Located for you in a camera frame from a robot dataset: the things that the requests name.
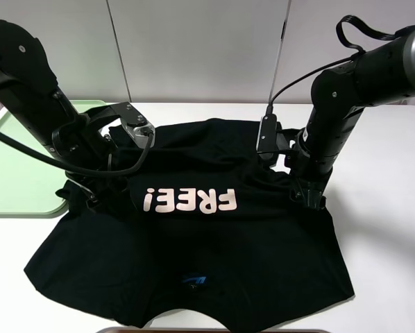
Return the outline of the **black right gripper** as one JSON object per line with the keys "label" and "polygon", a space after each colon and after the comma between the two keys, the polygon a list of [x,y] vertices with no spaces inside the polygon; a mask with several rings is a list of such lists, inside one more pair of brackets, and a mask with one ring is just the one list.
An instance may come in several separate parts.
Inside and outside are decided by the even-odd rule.
{"label": "black right gripper", "polygon": [[295,171],[289,172],[291,187],[289,198],[294,203],[310,210],[323,210],[326,206],[325,188],[329,181],[329,173],[314,175],[309,179],[299,176]]}

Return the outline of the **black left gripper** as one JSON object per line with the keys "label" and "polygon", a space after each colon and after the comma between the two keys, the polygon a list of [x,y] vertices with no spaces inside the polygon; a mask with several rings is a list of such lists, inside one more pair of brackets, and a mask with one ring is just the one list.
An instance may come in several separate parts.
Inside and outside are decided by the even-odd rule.
{"label": "black left gripper", "polygon": [[100,211],[102,208],[104,181],[100,178],[84,176],[71,171],[65,171],[65,175],[68,180],[77,185],[84,193],[87,208],[92,211]]}

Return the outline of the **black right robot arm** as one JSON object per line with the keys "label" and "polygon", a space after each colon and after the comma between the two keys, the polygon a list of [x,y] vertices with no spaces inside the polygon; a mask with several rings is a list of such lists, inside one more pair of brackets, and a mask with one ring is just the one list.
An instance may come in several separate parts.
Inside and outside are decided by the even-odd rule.
{"label": "black right robot arm", "polygon": [[296,136],[291,165],[294,200],[314,210],[325,205],[333,164],[364,109],[415,97],[415,25],[387,34],[348,15],[336,32],[356,54],[312,83],[313,110]]}

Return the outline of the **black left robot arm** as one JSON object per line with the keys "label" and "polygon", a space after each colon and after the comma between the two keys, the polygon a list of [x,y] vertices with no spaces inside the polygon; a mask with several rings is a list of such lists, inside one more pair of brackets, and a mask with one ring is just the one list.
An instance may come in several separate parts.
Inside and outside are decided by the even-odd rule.
{"label": "black left robot arm", "polygon": [[38,38],[0,19],[0,102],[43,146],[46,155],[0,133],[0,141],[57,167],[81,187],[91,206],[101,202],[102,174],[112,145],[96,127],[96,112],[78,113],[59,88]]}

